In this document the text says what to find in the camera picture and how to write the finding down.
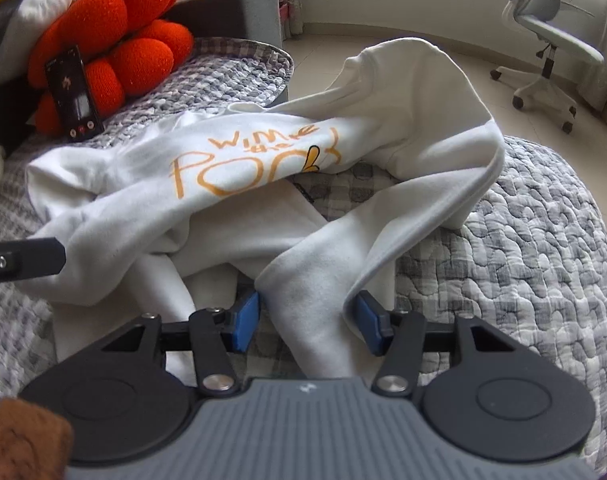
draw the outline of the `gray quilted blanket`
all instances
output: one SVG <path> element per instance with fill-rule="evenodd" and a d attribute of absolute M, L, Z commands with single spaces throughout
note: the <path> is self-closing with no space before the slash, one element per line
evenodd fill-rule
<path fill-rule="evenodd" d="M 238 46 L 213 40 L 199 48 L 219 54 L 232 48 L 237 54 L 228 54 L 226 62 L 231 62 L 239 57 Z M 251 65 L 256 62 L 256 52 L 248 57 Z M 223 85 L 229 72 L 212 60 L 214 66 L 199 68 L 200 76 L 182 72 L 162 91 L 122 111 L 93 145 L 122 142 L 152 118 L 188 108 L 214 112 L 232 100 L 267 104 L 287 82 L 292 66 L 276 49 L 260 59 L 259 72 L 272 75 L 256 75 L 266 83 L 251 90 L 254 95 L 234 85 L 241 77 L 237 69 Z M 182 89 L 175 91 L 175 84 Z M 196 84 L 202 85 L 200 91 Z M 274 89 L 266 89 L 271 84 Z M 8 162 L 0 188 L 0 239 L 37 229 L 24 198 L 23 168 L 49 147 L 31 139 Z M 337 175 L 300 174 L 292 182 L 332 220 L 394 181 L 378 168 L 357 164 Z M 398 308 L 420 310 L 443 322 L 458 312 L 474 312 L 584 381 L 597 406 L 584 457 L 597 471 L 607 469 L 607 234 L 594 199 L 560 156 L 507 137 L 506 164 L 497 183 L 461 230 L 438 229 L 397 261 L 396 286 Z M 45 302 L 27 298 L 12 284 L 0 285 L 0 396 L 15 394 L 52 364 L 49 318 Z M 299 373 L 265 315 L 248 355 L 235 358 L 235 365 L 249 376 Z M 426 355 L 421 381 L 446 368 L 447 355 Z"/>

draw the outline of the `orange plush pillow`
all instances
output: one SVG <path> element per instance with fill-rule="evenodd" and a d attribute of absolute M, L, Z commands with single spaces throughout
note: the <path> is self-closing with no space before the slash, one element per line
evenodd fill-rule
<path fill-rule="evenodd" d="M 194 44 L 190 31 L 178 23 L 156 19 L 175 1 L 75 1 L 34 47 L 28 63 L 29 83 L 45 89 L 44 64 L 77 45 L 87 62 L 86 78 L 98 114 L 109 117 L 127 96 L 151 91 L 190 55 Z M 39 103 L 36 126 L 40 133 L 62 133 L 48 92 Z"/>

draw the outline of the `gray handle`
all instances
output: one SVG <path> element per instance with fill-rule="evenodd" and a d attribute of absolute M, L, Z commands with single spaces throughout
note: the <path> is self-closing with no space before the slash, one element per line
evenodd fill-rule
<path fill-rule="evenodd" d="M 111 468 L 70 467 L 68 480 L 596 479 L 576 456 L 536 465 L 477 458 L 437 435 L 407 400 L 359 378 L 254 380 L 209 400 L 161 451 Z"/>

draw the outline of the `black round disc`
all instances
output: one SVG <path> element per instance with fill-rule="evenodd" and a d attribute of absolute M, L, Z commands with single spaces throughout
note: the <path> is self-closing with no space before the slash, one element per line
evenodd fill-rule
<path fill-rule="evenodd" d="M 585 386 L 528 350 L 464 359 L 426 387 L 422 410 L 460 449 L 514 463 L 578 451 L 595 418 Z"/>
<path fill-rule="evenodd" d="M 173 437 L 190 410 L 188 390 L 173 375 L 114 356 L 54 367 L 21 397 L 72 424 L 71 460 L 80 465 L 123 462 L 151 451 Z"/>

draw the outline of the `sofa armrest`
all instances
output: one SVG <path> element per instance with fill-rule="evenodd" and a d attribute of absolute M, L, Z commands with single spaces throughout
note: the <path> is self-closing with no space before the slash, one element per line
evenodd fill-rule
<path fill-rule="evenodd" d="M 194 36 L 223 36 L 282 47 L 279 0 L 178 0 L 164 19 Z"/>

